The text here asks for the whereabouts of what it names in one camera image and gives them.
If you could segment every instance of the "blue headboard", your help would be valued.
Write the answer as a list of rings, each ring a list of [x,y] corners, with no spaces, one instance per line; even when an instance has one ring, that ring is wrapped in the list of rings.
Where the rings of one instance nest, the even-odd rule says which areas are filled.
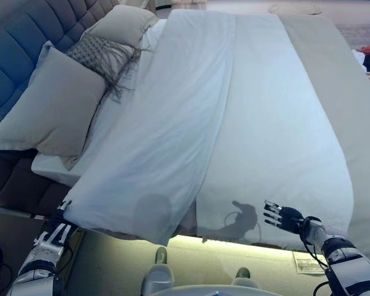
[[[118,0],[30,0],[0,27],[0,121],[27,87],[42,45],[65,51]]]

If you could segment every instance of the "beige pillow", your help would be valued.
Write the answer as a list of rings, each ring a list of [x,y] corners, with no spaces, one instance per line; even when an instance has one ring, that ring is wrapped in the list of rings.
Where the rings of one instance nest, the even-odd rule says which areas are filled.
[[[105,91],[104,79],[54,47],[39,63],[29,86],[0,122],[0,150],[35,148],[64,157],[70,167],[70,158],[82,152]]]
[[[158,20],[151,11],[133,6],[117,5],[85,33],[137,47],[145,31],[155,25]]]

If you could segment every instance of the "white tag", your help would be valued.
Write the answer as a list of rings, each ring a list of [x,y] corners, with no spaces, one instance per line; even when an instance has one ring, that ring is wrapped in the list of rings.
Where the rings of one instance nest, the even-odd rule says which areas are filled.
[[[309,253],[293,252],[298,274],[325,274],[318,262]],[[322,255],[317,255],[323,263],[326,260]]]

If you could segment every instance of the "bed frame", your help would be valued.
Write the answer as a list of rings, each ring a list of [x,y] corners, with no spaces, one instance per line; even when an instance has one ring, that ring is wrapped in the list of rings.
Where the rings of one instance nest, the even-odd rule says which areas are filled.
[[[141,6],[150,5],[149,1],[138,2]],[[43,44],[50,40],[57,49],[67,50],[85,29],[118,3],[118,0],[29,0],[5,19],[0,24],[0,121],[26,89]],[[36,153],[36,150],[0,151],[0,209],[30,217],[50,215],[70,190],[31,171]]]

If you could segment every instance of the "mattress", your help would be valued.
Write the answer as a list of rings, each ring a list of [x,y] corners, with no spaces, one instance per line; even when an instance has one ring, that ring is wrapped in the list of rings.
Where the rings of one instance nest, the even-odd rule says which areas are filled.
[[[115,102],[114,94],[103,99],[92,120],[84,151],[76,165],[71,170],[67,170],[58,156],[38,153],[31,165],[31,170],[34,173],[70,187],[74,186],[101,148],[101,144],[107,137],[112,125],[118,117],[126,112],[129,104],[131,104],[134,96],[133,89],[136,88],[138,81],[140,81],[149,66],[153,56],[152,51],[157,45],[165,23],[166,20],[159,20],[153,27],[146,31],[140,42],[141,48],[148,49],[148,51],[142,51],[140,59],[131,64],[129,70],[118,82],[120,85],[132,90],[123,90],[120,104]]]
[[[328,19],[280,19],[343,150],[355,203],[348,234],[370,258],[370,82]],[[178,232],[197,234],[196,210],[193,203]]]

